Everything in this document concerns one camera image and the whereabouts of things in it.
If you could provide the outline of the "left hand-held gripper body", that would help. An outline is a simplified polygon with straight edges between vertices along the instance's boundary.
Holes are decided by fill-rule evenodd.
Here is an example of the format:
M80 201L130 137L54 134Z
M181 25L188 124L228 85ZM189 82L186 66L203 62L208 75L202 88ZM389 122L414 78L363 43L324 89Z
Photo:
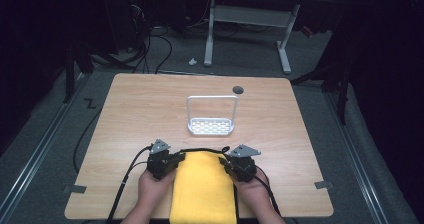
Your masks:
M177 160L174 159L175 153L169 152L170 148L171 146L161 139L156 139L151 146L147 160L147 170L157 180L161 180L173 171L171 171L172 163Z

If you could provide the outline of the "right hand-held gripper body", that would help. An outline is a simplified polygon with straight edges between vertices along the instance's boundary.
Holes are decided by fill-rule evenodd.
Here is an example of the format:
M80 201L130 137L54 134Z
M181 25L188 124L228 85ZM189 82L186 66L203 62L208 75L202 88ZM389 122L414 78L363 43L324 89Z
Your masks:
M227 160L232 163L236 177L232 177L239 182L250 182L256 175L256 164L253 156L260 155L261 152L244 144L233 149L228 155Z

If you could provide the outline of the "yellow cloth with black trim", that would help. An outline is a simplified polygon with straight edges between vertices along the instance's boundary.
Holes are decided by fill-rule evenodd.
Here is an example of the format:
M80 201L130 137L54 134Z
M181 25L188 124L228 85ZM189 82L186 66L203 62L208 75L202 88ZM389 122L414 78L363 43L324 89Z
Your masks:
M237 224L233 182L222 154L188 152L174 179L170 224Z

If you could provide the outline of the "person's left hand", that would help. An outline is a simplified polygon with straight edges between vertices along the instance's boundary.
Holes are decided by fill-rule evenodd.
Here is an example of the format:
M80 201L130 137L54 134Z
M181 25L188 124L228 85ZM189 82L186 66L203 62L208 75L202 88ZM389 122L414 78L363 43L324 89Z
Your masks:
M136 206L143 211L152 212L166 195L169 186L174 181L175 174L176 172L172 171L158 180L150 171L145 170L139 178Z

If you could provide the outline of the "person's right hand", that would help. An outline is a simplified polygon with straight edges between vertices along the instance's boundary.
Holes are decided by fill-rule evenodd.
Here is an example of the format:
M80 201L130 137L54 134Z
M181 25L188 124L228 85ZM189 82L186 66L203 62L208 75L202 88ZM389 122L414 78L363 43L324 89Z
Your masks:
M257 217L273 210L269 193L263 185L263 183L268 184L268 181L260 169L256 172L256 178L250 182L239 182L234 179L233 183L243 202Z

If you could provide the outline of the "white towel rack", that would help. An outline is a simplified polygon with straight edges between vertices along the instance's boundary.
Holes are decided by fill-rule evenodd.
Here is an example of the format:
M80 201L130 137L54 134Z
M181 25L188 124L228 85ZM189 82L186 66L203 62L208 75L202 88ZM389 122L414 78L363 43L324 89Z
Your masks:
M234 95L188 96L188 130L195 136L228 136L235 126L238 97Z

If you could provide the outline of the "black metal stand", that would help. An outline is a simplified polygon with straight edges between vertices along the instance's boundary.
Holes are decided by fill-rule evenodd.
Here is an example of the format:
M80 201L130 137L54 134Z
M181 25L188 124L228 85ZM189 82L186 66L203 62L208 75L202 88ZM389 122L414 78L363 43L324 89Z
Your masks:
M108 63L117 66L118 68L130 69L130 66L125 64L111 55L95 48L92 45L84 42L71 42L66 49L66 89L65 89L65 103L69 103L75 93L75 69L77 65L83 74L91 75L94 71L94 64L91 60L91 55L95 54L107 61Z
M315 70L290 81L292 85L299 85L307 80L322 79L323 92L338 92L336 114L342 125L346 124L345 113L348 101L348 85L350 77L350 64L336 62L334 64L317 67Z

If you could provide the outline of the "white-legged wooden desk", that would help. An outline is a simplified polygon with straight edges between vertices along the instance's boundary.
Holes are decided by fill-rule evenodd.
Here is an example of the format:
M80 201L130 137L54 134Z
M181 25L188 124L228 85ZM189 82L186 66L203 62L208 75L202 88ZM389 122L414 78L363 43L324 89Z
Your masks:
M289 10L284 11L240 5L216 4L215 0L210 0L209 4L208 35L204 55L205 66L211 66L213 63L214 24L216 22L224 22L283 28L285 33L282 39L276 42L276 48L283 72L285 74L291 73L286 45L300 9L299 1L296 1Z

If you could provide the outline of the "metal floor rail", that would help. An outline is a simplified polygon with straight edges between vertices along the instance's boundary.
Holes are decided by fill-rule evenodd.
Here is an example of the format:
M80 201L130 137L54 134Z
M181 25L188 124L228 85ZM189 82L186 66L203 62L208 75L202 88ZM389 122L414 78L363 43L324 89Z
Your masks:
M381 206L375 188L371 183L371 180L359 157L347 126L341 122L338 116L337 104L334 100L334 97L331 94L324 93L324 98L330 108L333 118L335 119L339 132L342 135L344 148L347 153L347 159L350 162L351 169L355 175L356 181L359 185L360 191L374 221L374 224L389 224L387 216Z
M51 120L49 126L45 130L43 136L38 142L36 148L32 152L26 164L21 169L19 176L16 178L13 186L10 188L7 196L3 199L0 204L0 224L7 224L8 220L12 216L16 209L16 206L20 202L26 189L30 185L33 177L37 173L41 163L45 156L50 150L53 138L57 133L60 125L68 113L71 105L73 104L76 95L85 86L90 76L88 74L79 74L75 81L75 90L70 93L65 101L61 103L60 108L56 112L55 116Z

